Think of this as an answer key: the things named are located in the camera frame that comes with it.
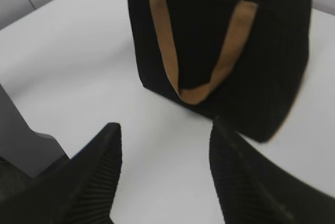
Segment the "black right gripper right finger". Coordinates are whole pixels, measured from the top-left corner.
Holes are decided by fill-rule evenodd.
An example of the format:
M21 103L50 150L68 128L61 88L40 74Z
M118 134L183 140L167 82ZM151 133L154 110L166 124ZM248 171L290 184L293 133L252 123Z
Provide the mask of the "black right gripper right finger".
M225 223L334 223L334 198L264 157L217 117L209 163Z

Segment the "grey robot base block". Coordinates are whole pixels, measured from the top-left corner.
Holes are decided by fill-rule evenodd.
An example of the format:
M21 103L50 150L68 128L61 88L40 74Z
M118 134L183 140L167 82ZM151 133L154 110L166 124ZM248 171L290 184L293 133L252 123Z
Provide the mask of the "grey robot base block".
M1 159L35 178L69 157L57 140L33 131L1 87Z

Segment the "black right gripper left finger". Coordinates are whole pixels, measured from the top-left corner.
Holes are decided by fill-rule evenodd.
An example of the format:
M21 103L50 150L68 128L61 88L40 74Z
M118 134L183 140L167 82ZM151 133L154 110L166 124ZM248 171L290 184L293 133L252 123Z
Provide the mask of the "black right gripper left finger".
M1 204L1 223L112 223L121 126L108 123L65 165Z

